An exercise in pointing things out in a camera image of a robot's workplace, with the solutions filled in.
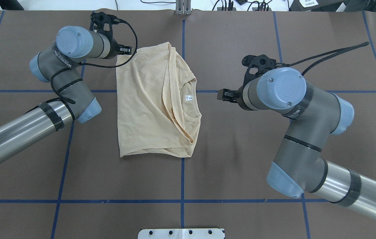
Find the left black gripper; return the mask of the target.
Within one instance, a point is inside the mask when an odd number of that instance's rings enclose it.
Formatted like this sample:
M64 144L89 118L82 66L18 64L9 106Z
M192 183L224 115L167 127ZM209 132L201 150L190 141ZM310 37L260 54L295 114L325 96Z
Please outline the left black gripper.
M131 46L120 46L114 38L109 39L110 50L107 54L107 59L113 59L117 55L131 55L132 47Z

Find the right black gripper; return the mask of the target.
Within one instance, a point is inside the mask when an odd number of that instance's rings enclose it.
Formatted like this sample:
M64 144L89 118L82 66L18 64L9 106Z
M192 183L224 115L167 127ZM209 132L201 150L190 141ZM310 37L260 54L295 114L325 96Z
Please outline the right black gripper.
M230 90L223 88L217 91L217 100L224 102L236 102L243 110L250 110L243 100L244 86L240 86L238 90Z

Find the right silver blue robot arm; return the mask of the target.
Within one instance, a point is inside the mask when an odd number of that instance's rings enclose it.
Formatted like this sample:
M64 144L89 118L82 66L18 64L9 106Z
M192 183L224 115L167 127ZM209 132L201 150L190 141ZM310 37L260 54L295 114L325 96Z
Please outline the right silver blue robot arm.
M293 198L314 194L376 220L376 181L320 156L329 136L352 124L354 108L349 102L309 84L290 67L247 77L238 90L220 89L217 99L290 119L266 178L269 186Z

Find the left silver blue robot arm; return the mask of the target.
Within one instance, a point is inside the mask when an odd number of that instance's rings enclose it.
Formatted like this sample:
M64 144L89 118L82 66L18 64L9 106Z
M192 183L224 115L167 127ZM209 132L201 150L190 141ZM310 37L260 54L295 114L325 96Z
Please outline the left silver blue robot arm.
M77 69L89 65L86 59L132 57L137 49L138 45L118 44L112 30L80 26L60 29L51 46L30 61L33 75L49 84L55 98L0 126L0 164L73 121L84 123L98 115L102 110L98 100Z

